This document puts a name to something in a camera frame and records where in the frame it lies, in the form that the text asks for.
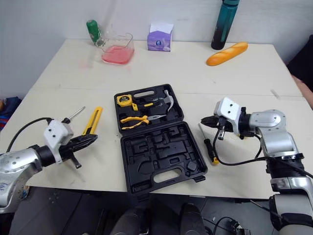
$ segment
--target black tool case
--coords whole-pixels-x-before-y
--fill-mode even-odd
[[[174,105],[169,112],[167,112],[169,103],[143,111],[134,111],[132,106],[120,107],[117,104],[118,96],[130,94],[133,103],[144,105],[153,99],[165,98],[164,90],[167,90],[174,99]],[[181,181],[205,180],[207,166],[188,124],[182,121],[184,118],[182,109],[169,84],[116,94],[114,102],[118,129],[123,135],[121,147],[129,193],[143,198],[148,192]],[[120,120],[124,118],[164,114],[166,116],[152,120],[148,125],[142,124],[133,129],[122,130],[122,127],[133,126],[139,122],[137,120],[121,123]],[[169,170],[181,174],[163,182],[155,181],[156,175]]]

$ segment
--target person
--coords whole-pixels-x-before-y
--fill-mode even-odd
[[[302,95],[313,109],[313,35],[288,63],[287,68]]]

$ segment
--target floor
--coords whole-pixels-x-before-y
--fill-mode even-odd
[[[243,202],[230,198],[197,198],[183,195],[151,194],[149,199],[137,202],[136,199],[122,192],[94,192],[75,191],[54,188],[32,187],[28,198],[23,200],[17,210],[11,226],[11,235],[103,235],[110,231],[115,221],[128,208],[145,207],[157,208],[155,216],[163,222],[157,223],[157,228],[163,228],[167,224],[166,219],[171,218],[177,223],[173,227],[162,230],[162,234],[179,234],[179,212],[181,206],[193,203],[201,210],[204,219],[217,222],[223,216],[229,216],[237,220],[243,228],[250,229],[252,235],[276,235],[269,213],[251,202]],[[259,201],[262,206],[268,207],[267,201]],[[110,219],[107,223],[106,233],[99,233],[100,221],[103,218]],[[211,230],[214,225],[204,221]],[[220,226],[230,229],[227,219]],[[230,233],[218,228],[217,235],[229,235]]]

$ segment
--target white wall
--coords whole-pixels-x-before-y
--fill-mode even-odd
[[[114,0],[114,29],[145,40],[150,22],[174,23],[176,41],[212,39],[221,0]],[[24,97],[66,38],[89,38],[111,0],[0,0],[0,97]],[[274,44],[289,61],[313,34],[313,0],[241,0],[229,42]]]

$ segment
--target pink liquid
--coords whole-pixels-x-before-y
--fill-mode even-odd
[[[134,48],[111,46],[106,53],[101,55],[101,59],[108,63],[127,64],[134,53]]]

